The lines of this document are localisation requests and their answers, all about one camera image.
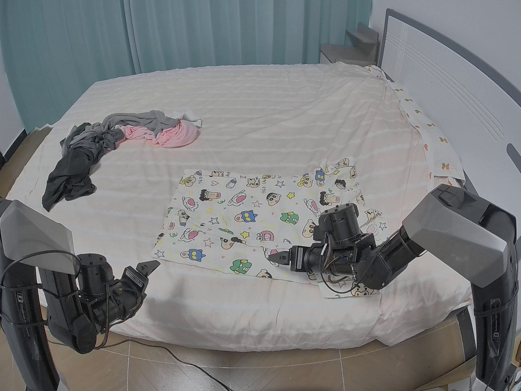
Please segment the green cartoon character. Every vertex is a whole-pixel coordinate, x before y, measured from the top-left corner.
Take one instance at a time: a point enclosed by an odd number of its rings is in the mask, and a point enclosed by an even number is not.
[[[251,262],[248,262],[248,259],[236,259],[233,261],[230,269],[236,274],[246,275],[246,272],[252,267]]]
[[[284,223],[291,223],[292,225],[296,225],[298,222],[298,214],[294,212],[281,213],[280,219]]]

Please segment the nightstand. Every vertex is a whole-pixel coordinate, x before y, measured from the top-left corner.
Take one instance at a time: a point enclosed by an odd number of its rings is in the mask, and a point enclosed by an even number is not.
[[[346,30],[345,34],[346,39],[354,42],[355,46],[322,44],[320,46],[321,64],[340,61],[364,67],[376,62],[376,44],[378,42],[376,30],[359,23],[356,32]]]

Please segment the pink clothing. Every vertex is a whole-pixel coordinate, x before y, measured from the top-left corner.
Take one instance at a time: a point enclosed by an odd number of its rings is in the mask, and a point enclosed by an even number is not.
[[[189,121],[179,121],[177,126],[161,131],[157,137],[144,126],[121,127],[125,139],[148,139],[162,147],[182,147],[197,138],[197,127]]]

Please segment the pile of clothes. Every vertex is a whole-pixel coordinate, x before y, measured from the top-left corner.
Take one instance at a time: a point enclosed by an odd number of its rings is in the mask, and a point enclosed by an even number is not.
[[[189,109],[166,115],[159,110],[145,113],[114,113],[103,122],[74,126],[62,145],[62,159],[49,174],[42,197],[49,211],[62,198],[74,200],[92,194],[96,187],[89,173],[108,151],[126,139],[148,139],[162,147],[181,147],[193,142],[201,119]]]

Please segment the teal curtain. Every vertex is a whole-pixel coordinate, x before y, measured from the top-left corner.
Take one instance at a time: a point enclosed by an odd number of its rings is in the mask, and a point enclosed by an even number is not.
[[[371,0],[0,0],[0,42],[27,130],[94,82],[155,70],[316,63],[351,44]]]

